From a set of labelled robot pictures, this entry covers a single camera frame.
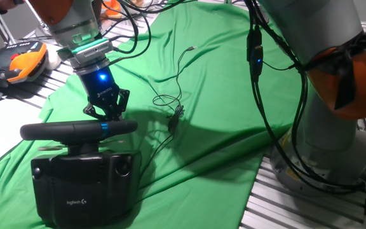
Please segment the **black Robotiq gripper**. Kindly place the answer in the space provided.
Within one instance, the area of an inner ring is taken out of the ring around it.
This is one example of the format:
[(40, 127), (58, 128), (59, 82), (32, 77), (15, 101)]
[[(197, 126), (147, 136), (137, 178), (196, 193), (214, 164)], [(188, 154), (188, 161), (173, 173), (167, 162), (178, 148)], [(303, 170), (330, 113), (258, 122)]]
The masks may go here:
[[(89, 103), (83, 113), (98, 120), (121, 120), (126, 111), (130, 91), (119, 90), (109, 67), (83, 74), (80, 80), (88, 95)], [(107, 114), (105, 110), (95, 105), (109, 105)]]

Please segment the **person's hand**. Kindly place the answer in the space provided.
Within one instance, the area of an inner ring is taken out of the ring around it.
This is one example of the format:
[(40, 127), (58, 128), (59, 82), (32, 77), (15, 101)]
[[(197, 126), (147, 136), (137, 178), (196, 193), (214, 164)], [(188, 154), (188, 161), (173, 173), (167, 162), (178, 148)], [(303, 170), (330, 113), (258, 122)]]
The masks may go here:
[(10, 10), (23, 3), (24, 3), (23, 0), (0, 0), (0, 9)]

